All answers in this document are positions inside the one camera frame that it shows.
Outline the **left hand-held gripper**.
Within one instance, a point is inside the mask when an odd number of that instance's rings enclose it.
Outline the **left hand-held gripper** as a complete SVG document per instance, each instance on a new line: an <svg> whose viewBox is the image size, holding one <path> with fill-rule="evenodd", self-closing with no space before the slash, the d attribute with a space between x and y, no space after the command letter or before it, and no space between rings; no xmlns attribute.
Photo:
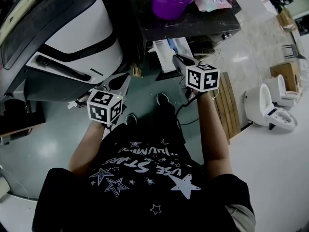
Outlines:
<svg viewBox="0 0 309 232"><path fill-rule="evenodd" d="M129 73L111 75L102 83L107 90L118 90L119 95L94 89L87 100L89 119L111 125L122 113L123 99L131 81Z"/></svg>

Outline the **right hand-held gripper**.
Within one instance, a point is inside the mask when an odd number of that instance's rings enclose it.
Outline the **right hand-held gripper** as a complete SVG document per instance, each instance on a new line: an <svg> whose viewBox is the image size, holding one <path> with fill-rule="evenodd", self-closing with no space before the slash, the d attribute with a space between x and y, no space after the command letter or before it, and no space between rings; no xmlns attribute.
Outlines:
<svg viewBox="0 0 309 232"><path fill-rule="evenodd" d="M172 63L177 72L185 75L185 85L198 92L207 92L219 88L220 70L190 56L175 54Z"/></svg>

